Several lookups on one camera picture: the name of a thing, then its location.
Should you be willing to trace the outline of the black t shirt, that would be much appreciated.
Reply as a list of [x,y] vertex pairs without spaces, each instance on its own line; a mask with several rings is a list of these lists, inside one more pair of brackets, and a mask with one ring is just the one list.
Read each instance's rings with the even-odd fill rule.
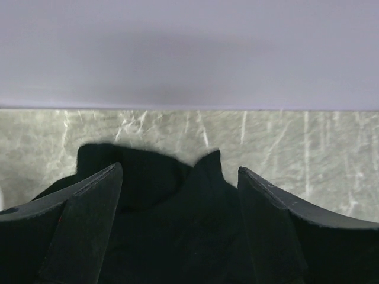
[[119,163],[120,199],[99,283],[253,283],[237,189],[220,152],[194,165],[155,151],[108,143],[80,146],[76,173],[56,192]]

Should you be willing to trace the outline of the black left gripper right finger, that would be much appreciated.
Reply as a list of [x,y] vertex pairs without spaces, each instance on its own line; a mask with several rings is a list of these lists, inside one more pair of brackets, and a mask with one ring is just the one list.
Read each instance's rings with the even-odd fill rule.
[[255,283],[377,283],[378,224],[321,208],[238,171]]

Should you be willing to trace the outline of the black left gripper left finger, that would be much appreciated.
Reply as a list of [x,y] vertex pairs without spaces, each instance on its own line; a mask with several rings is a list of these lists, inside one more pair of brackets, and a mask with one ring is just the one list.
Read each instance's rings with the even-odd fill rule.
[[97,283],[122,181],[116,163],[1,211],[1,283]]

